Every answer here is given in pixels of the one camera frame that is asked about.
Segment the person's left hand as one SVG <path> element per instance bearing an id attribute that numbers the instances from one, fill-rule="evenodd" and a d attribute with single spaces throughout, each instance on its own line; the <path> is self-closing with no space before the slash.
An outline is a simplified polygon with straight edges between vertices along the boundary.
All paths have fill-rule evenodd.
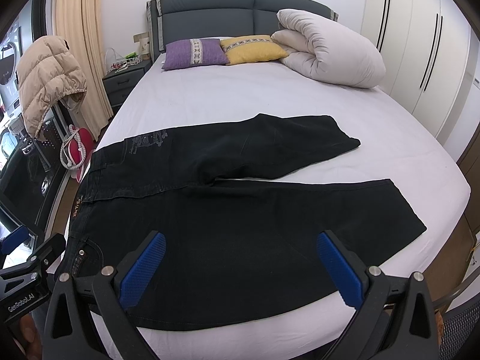
<path id="1" fill-rule="evenodd" d="M 22 347 L 29 360 L 42 359 L 41 336 L 30 314 L 24 315 L 19 321 L 19 329 L 23 340 Z"/>

